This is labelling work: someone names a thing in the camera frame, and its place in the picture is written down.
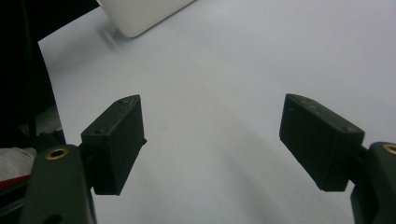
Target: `brass screw insert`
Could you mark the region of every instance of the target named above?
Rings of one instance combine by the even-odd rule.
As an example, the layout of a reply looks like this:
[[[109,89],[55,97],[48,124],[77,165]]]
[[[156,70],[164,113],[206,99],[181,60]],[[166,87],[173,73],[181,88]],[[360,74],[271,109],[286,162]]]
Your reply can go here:
[[[387,152],[390,152],[394,155],[396,155],[396,145],[393,144],[385,144],[382,146]]]
[[[60,158],[65,157],[68,153],[69,150],[66,148],[53,149],[51,152],[47,153],[46,159],[49,161],[59,160]]]

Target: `white table surface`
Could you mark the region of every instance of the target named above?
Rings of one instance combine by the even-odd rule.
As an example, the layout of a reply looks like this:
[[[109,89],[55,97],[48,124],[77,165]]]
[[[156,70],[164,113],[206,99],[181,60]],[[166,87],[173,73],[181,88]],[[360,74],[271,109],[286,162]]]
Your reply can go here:
[[[99,223],[353,223],[278,137],[285,94],[395,141],[396,3],[198,0],[135,39],[102,9],[39,42],[67,143],[142,98],[148,143]]]

